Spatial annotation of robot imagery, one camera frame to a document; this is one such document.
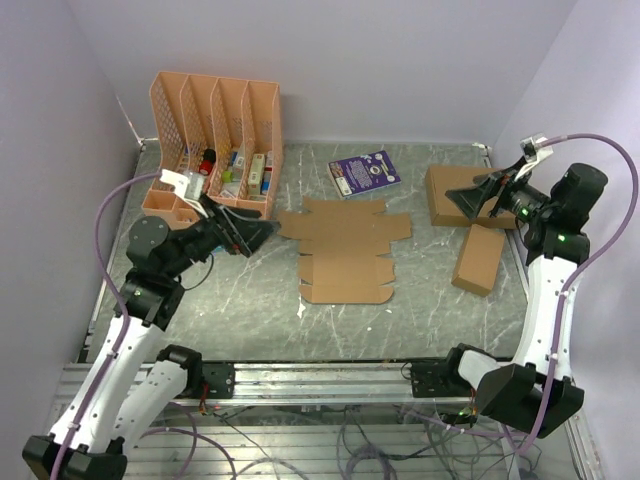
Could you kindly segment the brown cardboard box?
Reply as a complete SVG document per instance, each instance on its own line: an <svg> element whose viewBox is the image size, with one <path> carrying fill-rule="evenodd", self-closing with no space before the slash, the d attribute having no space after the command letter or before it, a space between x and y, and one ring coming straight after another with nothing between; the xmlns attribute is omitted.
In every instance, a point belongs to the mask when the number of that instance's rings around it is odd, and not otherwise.
<svg viewBox="0 0 640 480"><path fill-rule="evenodd" d="M383 200L303 199L281 211L279 234L298 242L301 297L312 304L383 304L394 294L391 243L412 235L408 213Z"/></svg>

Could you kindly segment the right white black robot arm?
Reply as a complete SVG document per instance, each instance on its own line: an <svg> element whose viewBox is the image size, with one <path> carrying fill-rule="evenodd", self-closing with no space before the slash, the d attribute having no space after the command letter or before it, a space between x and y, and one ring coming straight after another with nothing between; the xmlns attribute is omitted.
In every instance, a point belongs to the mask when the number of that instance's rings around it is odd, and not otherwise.
<svg viewBox="0 0 640 480"><path fill-rule="evenodd" d="M452 348L439 364L442 387L459 396L468 390L470 406L445 413L449 428L472 426L486 416L507 427L545 438L577 413L583 389L574 385L570 337L579 268L591 259L582 228L608 183L597 168L571 164L549 193L531 186L519 160L504 170L482 169L446 198L472 224L486 232L479 217L503 213L527 225L528 306L521 338L508 363L467 344Z"/></svg>

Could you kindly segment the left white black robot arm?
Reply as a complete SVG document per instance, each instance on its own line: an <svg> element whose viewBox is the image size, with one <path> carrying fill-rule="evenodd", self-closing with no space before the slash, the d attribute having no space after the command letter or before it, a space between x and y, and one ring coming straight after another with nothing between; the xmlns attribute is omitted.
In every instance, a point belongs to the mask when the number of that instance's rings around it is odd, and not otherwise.
<svg viewBox="0 0 640 480"><path fill-rule="evenodd" d="M38 479L121 479L128 454L178 395L203 387L202 355L170 345L141 384L134 382L151 348L163 336L185 289L182 274L217 248L252 256L280 227L260 213L209 198L188 228L172 230L146 216L129 231L132 264L118 290L101 350L67 410L44 436L32 436L22 457Z"/></svg>

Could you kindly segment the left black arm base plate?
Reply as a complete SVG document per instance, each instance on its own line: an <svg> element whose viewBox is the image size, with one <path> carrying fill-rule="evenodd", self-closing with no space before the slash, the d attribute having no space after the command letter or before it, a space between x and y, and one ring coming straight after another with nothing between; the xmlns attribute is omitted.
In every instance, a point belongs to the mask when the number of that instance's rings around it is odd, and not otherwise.
<svg viewBox="0 0 640 480"><path fill-rule="evenodd" d="M236 370L233 363L204 362L202 365L203 399L226 400L234 395Z"/></svg>

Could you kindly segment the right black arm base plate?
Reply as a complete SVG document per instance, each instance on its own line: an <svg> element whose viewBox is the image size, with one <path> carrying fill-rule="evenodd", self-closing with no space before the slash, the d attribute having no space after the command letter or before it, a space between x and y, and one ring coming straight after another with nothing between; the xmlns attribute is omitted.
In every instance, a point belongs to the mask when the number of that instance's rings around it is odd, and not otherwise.
<svg viewBox="0 0 640 480"><path fill-rule="evenodd" d="M406 362L400 373L409 382L414 399L460 396L457 387L449 381L448 369L443 362Z"/></svg>

